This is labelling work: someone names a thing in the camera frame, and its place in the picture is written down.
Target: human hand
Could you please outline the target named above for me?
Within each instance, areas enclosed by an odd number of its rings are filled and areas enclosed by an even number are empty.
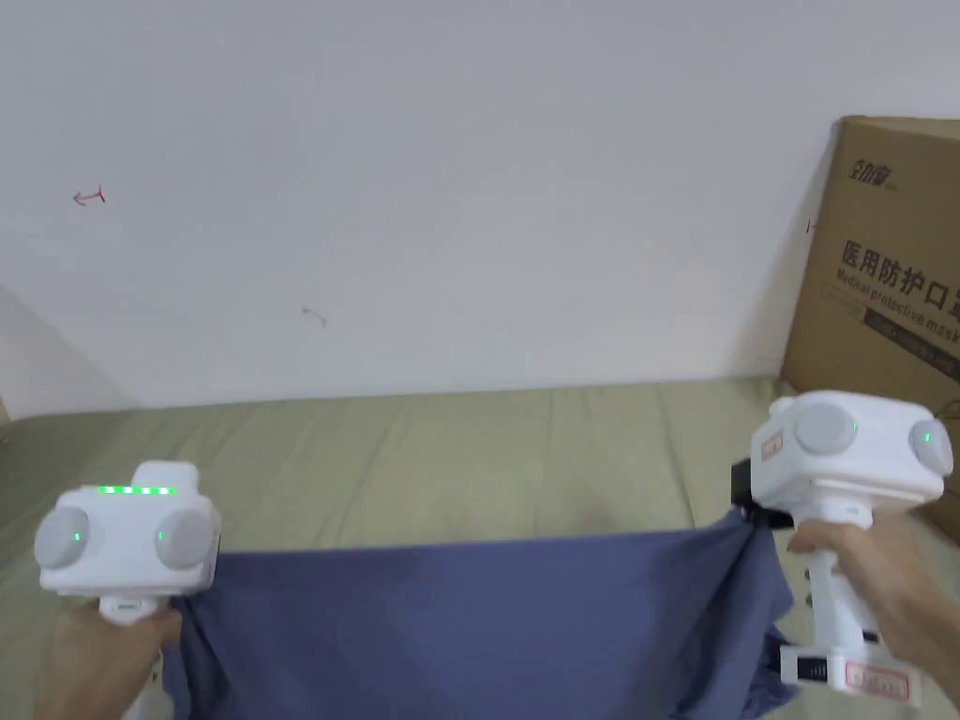
[[[37,676],[36,720],[119,720],[150,676],[160,648],[180,640],[180,614],[163,610],[123,627],[97,601],[57,618]]]
[[[838,571],[873,612],[890,652],[919,667],[928,665],[936,650],[928,620],[945,601],[902,520],[886,517],[870,530],[809,520],[787,550],[836,553]]]

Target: green indicator light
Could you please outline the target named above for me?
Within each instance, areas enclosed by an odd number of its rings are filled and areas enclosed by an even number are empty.
[[[97,492],[102,495],[176,495],[173,488],[131,488],[126,485],[101,485]]]

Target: sticker label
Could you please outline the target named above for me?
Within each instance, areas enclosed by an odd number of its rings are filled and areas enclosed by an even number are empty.
[[[847,687],[866,695],[876,695],[902,703],[910,701],[910,678],[897,670],[848,662]]]
[[[760,462],[765,463],[778,452],[783,450],[783,431],[763,442],[760,446]]]

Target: gray circular sensor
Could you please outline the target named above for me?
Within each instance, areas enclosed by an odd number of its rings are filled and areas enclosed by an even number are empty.
[[[910,446],[914,455],[938,475],[953,472],[953,450],[947,429],[939,420],[921,420],[910,430]]]
[[[811,405],[794,420],[800,446],[814,455],[838,455],[853,443],[856,421],[838,405]]]
[[[57,508],[40,522],[34,538],[34,558],[44,570],[58,570],[80,559],[86,548],[90,520],[80,508]]]
[[[192,510],[168,515],[154,534],[156,555],[172,570],[186,570],[201,563],[212,546],[210,520]]]

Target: blue fabric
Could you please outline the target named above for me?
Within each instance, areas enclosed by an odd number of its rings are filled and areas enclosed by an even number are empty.
[[[790,607],[769,530],[220,557],[174,602],[179,720],[755,718]]]

